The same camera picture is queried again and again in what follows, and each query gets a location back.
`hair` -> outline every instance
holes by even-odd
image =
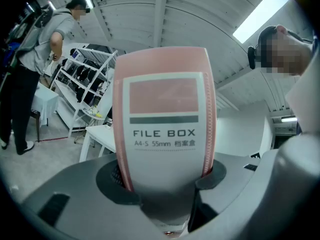
[[[71,2],[68,2],[65,6],[67,9],[74,9],[76,6],[81,5],[83,8],[87,7],[86,0],[72,0]]]
[[[294,37],[295,39],[304,42],[304,40],[297,35],[295,32],[292,32],[291,30],[287,30],[287,32]],[[266,40],[272,35],[277,33],[277,27],[276,26],[267,26],[264,30],[262,30],[258,37],[258,45],[259,44],[265,44]]]

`shelf rack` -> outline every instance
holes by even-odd
[[[116,54],[118,52],[116,50],[112,54],[110,54],[103,51],[86,49],[86,48],[77,48],[76,50],[79,53],[81,53],[85,59],[97,63],[98,65],[100,65],[100,67],[95,68],[91,65],[78,61],[74,58],[67,58],[69,61],[71,61],[74,64],[85,66],[88,69],[96,71],[91,82],[88,84],[88,86],[85,86],[76,78],[74,78],[73,75],[70,75],[66,71],[64,71],[63,68],[59,69],[58,73],[56,74],[53,80],[54,84],[51,85],[51,89],[53,88],[54,85],[56,85],[60,89],[63,97],[68,101],[66,102],[63,97],[60,97],[58,100],[58,108],[57,108],[57,113],[69,128],[68,137],[71,136],[72,132],[78,131],[79,129],[83,129],[86,127],[86,122],[83,120],[84,115],[79,116],[79,112],[82,112],[83,109],[86,109],[86,110],[90,109],[90,106],[84,102],[84,99],[87,93],[92,93],[95,96],[98,96],[100,98],[102,97],[99,92],[93,91],[91,89],[91,86],[93,82],[97,79],[97,77],[101,78],[101,76],[107,82],[107,84],[109,84],[109,82],[113,78],[114,71],[115,71],[113,68],[109,67],[109,62],[110,60],[115,59]],[[105,68],[106,68],[106,72],[105,74],[103,74],[102,70]],[[64,74],[69,79],[69,81],[74,82],[80,88],[84,89],[81,102],[78,102],[76,93],[68,86],[68,84],[62,83],[58,80],[58,75],[60,73]]]

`black shoe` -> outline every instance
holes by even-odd
[[[18,155],[23,155],[24,153],[32,150],[35,147],[35,143],[33,141],[27,141],[26,142],[26,149],[22,152],[17,152]]]
[[[3,150],[6,150],[9,145],[9,143],[5,143],[2,139],[0,139],[0,144]]]

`black pants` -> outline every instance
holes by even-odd
[[[8,143],[12,127],[17,153],[27,148],[26,131],[39,78],[37,72],[18,65],[1,91],[0,138]]]

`black slot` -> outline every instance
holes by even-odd
[[[202,202],[199,192],[196,191],[188,223],[188,231],[192,232],[197,230],[217,215],[218,213],[214,211],[211,206]]]
[[[243,168],[246,168],[246,169],[248,169],[248,170],[251,170],[251,171],[256,171],[256,169],[257,169],[257,167],[258,166],[256,166],[256,165],[253,165],[253,164],[247,164],[245,167],[243,167]]]
[[[256,153],[256,154],[253,154],[251,157],[252,157],[252,158],[261,158],[259,152]]]
[[[65,194],[54,194],[39,211],[38,216],[54,227],[69,199],[70,196]]]

